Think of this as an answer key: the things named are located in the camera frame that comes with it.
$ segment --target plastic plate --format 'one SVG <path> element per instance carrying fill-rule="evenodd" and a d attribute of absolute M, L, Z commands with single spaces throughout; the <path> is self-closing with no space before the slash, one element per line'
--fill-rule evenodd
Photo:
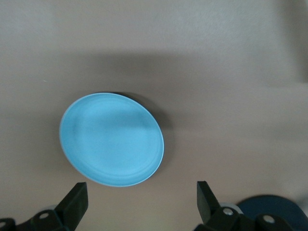
<path fill-rule="evenodd" d="M 81 174 L 116 187 L 148 179 L 164 154 L 154 117 L 136 101 L 114 93 L 91 94 L 74 102 L 63 115 L 60 142 Z"/>

